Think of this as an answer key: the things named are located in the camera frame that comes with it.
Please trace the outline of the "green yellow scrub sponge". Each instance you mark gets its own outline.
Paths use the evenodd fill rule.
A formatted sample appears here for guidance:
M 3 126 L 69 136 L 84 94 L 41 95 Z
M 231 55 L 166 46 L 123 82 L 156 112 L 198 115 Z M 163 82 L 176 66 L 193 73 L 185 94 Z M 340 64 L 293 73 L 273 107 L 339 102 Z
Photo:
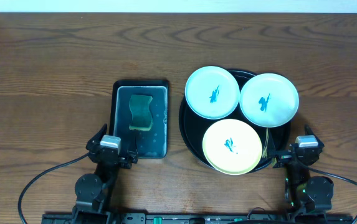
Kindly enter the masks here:
M 150 103 L 153 97 L 148 95 L 131 95 L 129 109 L 131 111 L 130 130 L 149 131 L 153 125 Z

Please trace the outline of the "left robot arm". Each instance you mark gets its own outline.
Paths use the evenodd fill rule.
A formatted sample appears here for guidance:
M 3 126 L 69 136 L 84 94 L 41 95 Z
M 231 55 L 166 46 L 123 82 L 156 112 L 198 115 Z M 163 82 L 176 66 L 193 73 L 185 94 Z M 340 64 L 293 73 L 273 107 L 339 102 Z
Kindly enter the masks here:
M 97 167 L 94 173 L 85 174 L 76 181 L 77 199 L 72 223 L 120 223 L 120 214 L 109 211 L 110 199 L 119 170 L 131 169 L 138 162 L 136 136 L 123 141 L 119 137 L 108 135 L 105 124 L 88 140 L 86 150 Z

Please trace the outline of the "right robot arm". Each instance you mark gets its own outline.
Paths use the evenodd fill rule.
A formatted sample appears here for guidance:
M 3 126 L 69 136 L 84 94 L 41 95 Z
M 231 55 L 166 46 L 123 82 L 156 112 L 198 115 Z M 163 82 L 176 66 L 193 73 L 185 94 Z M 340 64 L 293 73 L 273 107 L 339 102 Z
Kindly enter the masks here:
M 291 205 L 286 219 L 292 223 L 296 218 L 306 222 L 326 223 L 326 211 L 331 210 L 333 181 L 324 176 L 312 177 L 310 166 L 319 160 L 325 145 L 309 125 L 305 134 L 296 137 L 290 148 L 284 151 L 269 151 L 272 167 L 284 168 L 286 172 L 285 200 Z

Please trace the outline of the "yellow plate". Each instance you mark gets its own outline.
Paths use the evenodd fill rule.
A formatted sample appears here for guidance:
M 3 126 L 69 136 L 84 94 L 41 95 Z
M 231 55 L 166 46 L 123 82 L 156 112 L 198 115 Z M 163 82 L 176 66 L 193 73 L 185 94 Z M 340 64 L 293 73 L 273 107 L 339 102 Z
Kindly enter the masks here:
M 263 146 L 250 125 L 237 119 L 223 119 L 206 130 L 202 151 L 215 170 L 228 175 L 242 175 L 260 162 Z

